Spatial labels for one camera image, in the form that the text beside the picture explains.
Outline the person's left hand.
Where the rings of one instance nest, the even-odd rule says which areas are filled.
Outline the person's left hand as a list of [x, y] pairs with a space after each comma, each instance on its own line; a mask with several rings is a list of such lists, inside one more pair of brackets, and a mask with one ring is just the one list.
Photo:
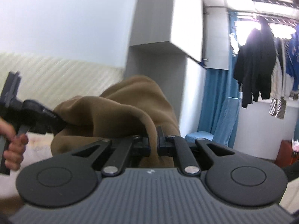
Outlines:
[[17, 136], [14, 127], [1, 118], [1, 136], [9, 141], [8, 149], [4, 151], [5, 166], [13, 171], [20, 169], [23, 154], [28, 143], [27, 135]]

